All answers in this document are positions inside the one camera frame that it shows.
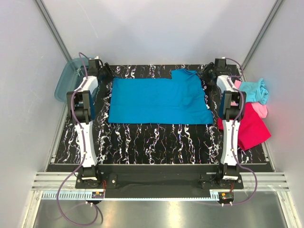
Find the aluminium frame post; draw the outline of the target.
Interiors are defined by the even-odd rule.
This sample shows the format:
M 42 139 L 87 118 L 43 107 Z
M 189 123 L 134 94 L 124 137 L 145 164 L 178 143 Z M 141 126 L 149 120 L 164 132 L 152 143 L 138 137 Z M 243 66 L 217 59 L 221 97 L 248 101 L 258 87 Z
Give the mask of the aluminium frame post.
M 44 4 L 43 0 L 34 0 L 34 3 L 36 4 L 43 20 L 45 21 L 49 31 L 51 32 L 53 38 L 55 39 L 61 53 L 63 54 L 65 60 L 68 62 L 70 60 L 72 60 L 72 57 L 66 47 L 66 45 L 64 44 L 64 41 L 62 39 L 62 37 L 59 34 L 58 29 L 56 28 L 56 25 L 46 7 L 46 5 Z
M 243 63 L 242 63 L 242 69 L 245 70 L 246 67 L 249 65 L 252 57 L 256 53 L 259 45 L 261 44 L 264 36 L 266 35 L 268 29 L 270 28 L 272 22 L 274 21 L 276 15 L 278 14 L 279 10 L 281 9 L 282 5 L 284 4 L 285 0 L 276 0 L 269 11 L 261 29 L 259 30 L 253 44 L 251 45 L 251 48 L 249 49 Z

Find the right aluminium frame post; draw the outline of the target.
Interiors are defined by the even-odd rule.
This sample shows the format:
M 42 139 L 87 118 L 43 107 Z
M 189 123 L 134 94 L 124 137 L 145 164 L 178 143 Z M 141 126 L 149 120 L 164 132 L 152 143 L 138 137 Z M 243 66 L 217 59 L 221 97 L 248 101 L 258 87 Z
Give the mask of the right aluminium frame post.
M 251 45 L 251 48 L 249 49 L 243 63 L 242 63 L 242 69 L 245 70 L 246 67 L 249 65 L 252 57 L 256 53 L 259 45 L 261 44 L 264 36 L 266 35 L 268 29 L 270 28 L 272 22 L 274 21 L 276 15 L 278 14 L 279 10 L 281 9 L 282 5 L 284 4 L 285 0 L 276 0 L 269 11 L 261 29 L 259 30 L 253 44 Z

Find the teal transparent plastic bin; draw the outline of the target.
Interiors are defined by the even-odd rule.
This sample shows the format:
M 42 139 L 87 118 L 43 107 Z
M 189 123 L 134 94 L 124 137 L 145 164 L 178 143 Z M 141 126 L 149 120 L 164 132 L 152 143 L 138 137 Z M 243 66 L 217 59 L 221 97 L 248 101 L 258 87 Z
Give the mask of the teal transparent plastic bin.
M 71 100 L 67 99 L 67 93 L 73 93 L 78 89 L 78 95 L 81 92 L 89 91 L 91 95 L 90 103 L 94 103 L 94 97 L 98 88 L 97 72 L 92 69 L 92 65 L 90 64 L 94 61 L 97 63 L 97 68 L 100 68 L 98 57 L 75 58 L 65 65 L 54 93 L 58 101 L 65 104 L 71 103 Z

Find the blue t shirt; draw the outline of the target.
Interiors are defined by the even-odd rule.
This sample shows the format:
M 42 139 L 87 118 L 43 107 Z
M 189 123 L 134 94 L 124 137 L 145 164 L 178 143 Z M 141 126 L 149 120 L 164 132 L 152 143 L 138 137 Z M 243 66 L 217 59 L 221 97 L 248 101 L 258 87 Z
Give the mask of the blue t shirt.
M 112 124 L 212 124 L 205 92 L 195 70 L 177 69 L 171 78 L 115 78 Z

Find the light pink t shirt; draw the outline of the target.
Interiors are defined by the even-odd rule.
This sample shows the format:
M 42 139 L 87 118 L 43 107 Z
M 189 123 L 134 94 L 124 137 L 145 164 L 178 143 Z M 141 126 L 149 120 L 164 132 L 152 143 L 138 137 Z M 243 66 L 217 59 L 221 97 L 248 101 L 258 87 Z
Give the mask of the light pink t shirt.
M 239 80 L 236 80 L 234 82 L 234 86 L 239 89 L 240 85 L 241 85 L 241 81 Z M 266 118 L 267 114 L 268 114 L 268 111 L 267 111 L 267 107 L 266 105 L 263 105 L 263 104 L 260 104 L 259 102 L 253 102 L 251 103 L 253 109 L 255 110 L 255 112 L 258 114 L 258 116 L 261 118 L 261 119 L 264 119 Z

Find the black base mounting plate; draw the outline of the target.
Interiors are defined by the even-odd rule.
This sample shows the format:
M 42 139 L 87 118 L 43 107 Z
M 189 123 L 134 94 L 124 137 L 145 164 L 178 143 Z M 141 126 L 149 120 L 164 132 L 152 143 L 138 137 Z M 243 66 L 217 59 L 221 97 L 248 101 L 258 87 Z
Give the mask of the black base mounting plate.
M 209 182 L 218 171 L 216 164 L 104 164 L 98 168 L 106 181 L 105 196 L 113 200 L 196 200 L 219 189 Z

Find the magenta t shirt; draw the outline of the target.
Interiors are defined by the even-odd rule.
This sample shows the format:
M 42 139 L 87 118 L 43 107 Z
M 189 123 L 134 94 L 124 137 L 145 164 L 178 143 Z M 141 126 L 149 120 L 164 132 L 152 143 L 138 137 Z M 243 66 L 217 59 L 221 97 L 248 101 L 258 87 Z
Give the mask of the magenta t shirt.
M 238 130 L 238 147 L 246 151 L 265 142 L 270 137 L 268 128 L 252 104 L 246 103 L 245 114 Z

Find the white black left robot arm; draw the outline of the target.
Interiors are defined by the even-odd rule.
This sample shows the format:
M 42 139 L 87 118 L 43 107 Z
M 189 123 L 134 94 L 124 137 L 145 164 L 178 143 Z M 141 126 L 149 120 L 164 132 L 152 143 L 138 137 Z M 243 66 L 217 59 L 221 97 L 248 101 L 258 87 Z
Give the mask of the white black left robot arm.
M 84 65 L 85 76 L 80 85 L 66 94 L 68 116 L 73 122 L 80 148 L 81 162 L 76 168 L 78 172 L 77 183 L 86 184 L 92 188 L 105 185 L 105 180 L 99 171 L 97 156 L 95 154 L 93 140 L 93 121 L 95 119 L 95 107 L 93 94 L 99 84 L 106 78 L 113 76 L 107 63 L 96 56 L 88 58 L 88 64 Z

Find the cyan t shirt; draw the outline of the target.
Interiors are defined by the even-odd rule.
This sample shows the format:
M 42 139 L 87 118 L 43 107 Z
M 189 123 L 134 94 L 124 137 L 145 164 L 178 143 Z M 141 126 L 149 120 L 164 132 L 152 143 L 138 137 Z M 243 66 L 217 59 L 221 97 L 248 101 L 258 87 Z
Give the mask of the cyan t shirt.
M 261 105 L 265 105 L 268 101 L 269 92 L 266 89 L 263 78 L 259 79 L 257 82 L 242 82 L 239 86 L 239 90 L 246 93 L 247 103 L 258 102 Z

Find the left aluminium frame post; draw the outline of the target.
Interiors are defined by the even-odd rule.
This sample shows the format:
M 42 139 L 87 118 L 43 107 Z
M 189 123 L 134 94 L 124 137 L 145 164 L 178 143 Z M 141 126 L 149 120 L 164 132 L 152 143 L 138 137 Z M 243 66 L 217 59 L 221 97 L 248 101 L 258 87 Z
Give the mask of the left aluminium frame post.
M 56 28 L 56 25 L 46 7 L 46 5 L 44 4 L 43 0 L 34 0 L 34 3 L 36 4 L 43 20 L 45 21 L 49 31 L 51 32 L 53 38 L 55 39 L 61 53 L 63 54 L 65 60 L 68 62 L 70 60 L 72 60 L 72 57 L 66 47 L 66 45 L 64 44 L 64 41 L 62 39 L 62 37 L 59 34 L 58 29 Z

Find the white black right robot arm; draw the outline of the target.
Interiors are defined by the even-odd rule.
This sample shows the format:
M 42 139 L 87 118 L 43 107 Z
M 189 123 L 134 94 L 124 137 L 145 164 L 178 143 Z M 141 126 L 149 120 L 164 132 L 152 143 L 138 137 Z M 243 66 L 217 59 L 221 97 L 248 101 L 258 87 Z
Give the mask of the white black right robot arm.
M 241 182 L 239 180 L 240 166 L 237 158 L 237 143 L 246 102 L 246 93 L 241 92 L 233 83 L 233 78 L 240 78 L 240 76 L 233 76 L 229 73 L 227 60 L 239 65 L 231 58 L 216 58 L 201 73 L 203 76 L 209 76 L 222 94 L 218 115 L 223 124 L 223 149 L 217 173 L 210 182 L 223 189 L 230 189 L 234 183 Z

